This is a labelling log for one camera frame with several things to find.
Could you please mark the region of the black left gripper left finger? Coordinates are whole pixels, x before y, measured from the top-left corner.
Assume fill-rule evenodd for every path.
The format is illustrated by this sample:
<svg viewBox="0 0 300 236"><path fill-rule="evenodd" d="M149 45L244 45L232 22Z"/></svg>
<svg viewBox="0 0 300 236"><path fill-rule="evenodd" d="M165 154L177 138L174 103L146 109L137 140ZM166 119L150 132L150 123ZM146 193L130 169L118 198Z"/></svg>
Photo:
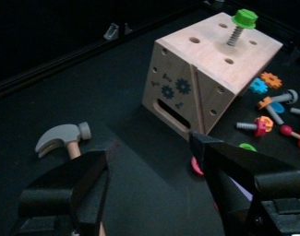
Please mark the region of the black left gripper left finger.
<svg viewBox="0 0 300 236"><path fill-rule="evenodd" d="M105 150L43 173L20 195L16 236L102 236L107 186Z"/></svg>

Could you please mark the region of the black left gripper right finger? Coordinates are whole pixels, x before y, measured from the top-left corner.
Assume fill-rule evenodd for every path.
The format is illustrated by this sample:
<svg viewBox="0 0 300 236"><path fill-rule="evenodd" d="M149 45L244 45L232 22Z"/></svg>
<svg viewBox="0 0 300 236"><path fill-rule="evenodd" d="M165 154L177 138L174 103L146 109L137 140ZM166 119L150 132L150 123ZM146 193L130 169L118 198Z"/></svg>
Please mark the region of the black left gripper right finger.
<svg viewBox="0 0 300 236"><path fill-rule="evenodd" d="M300 170L200 133L189 145L225 236L300 236Z"/></svg>

